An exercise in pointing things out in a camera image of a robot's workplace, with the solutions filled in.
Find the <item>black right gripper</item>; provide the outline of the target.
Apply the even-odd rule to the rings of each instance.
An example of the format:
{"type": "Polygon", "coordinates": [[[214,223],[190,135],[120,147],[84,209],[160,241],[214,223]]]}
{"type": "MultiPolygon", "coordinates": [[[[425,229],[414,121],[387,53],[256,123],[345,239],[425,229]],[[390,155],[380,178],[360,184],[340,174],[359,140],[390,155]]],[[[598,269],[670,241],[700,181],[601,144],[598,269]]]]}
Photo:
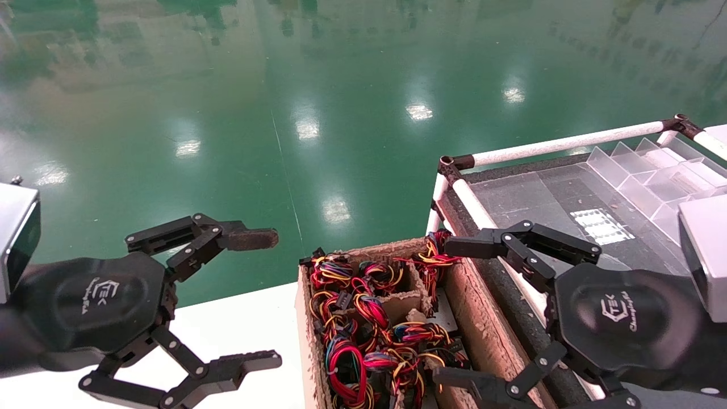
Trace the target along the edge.
{"type": "Polygon", "coordinates": [[[678,376],[705,325],[706,312],[690,279],[594,266],[600,246],[530,220],[503,229],[483,228],[475,236],[450,236],[445,253],[504,258],[538,292],[548,294],[554,288],[554,336],[562,344],[552,342],[513,380],[481,371],[434,368],[435,383],[466,389],[478,408],[537,408],[529,392],[559,361],[565,364],[570,357],[571,367],[594,376],[605,394],[571,408],[641,408],[641,401],[618,378],[597,375],[669,382],[678,376]],[[555,269],[540,254],[575,267],[555,278],[555,269]]]}

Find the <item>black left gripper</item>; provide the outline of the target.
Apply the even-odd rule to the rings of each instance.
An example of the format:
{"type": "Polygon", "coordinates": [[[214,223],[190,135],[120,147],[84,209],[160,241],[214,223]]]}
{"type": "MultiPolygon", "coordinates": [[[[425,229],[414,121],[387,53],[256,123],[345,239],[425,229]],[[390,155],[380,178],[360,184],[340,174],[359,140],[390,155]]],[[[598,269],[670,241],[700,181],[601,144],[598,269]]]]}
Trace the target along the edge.
{"type": "Polygon", "coordinates": [[[99,364],[78,387],[132,408],[193,408],[211,394],[236,391],[247,374],[281,367],[281,356],[259,351],[203,362],[166,328],[178,302],[171,281],[186,281],[225,249],[257,251],[278,241],[275,228],[195,213],[127,236],[130,254],[122,258],[31,265],[15,289],[15,372],[99,364]],[[174,248],[166,269],[150,257],[174,248]],[[179,385],[164,391],[115,378],[156,345],[187,373],[179,385]]]}

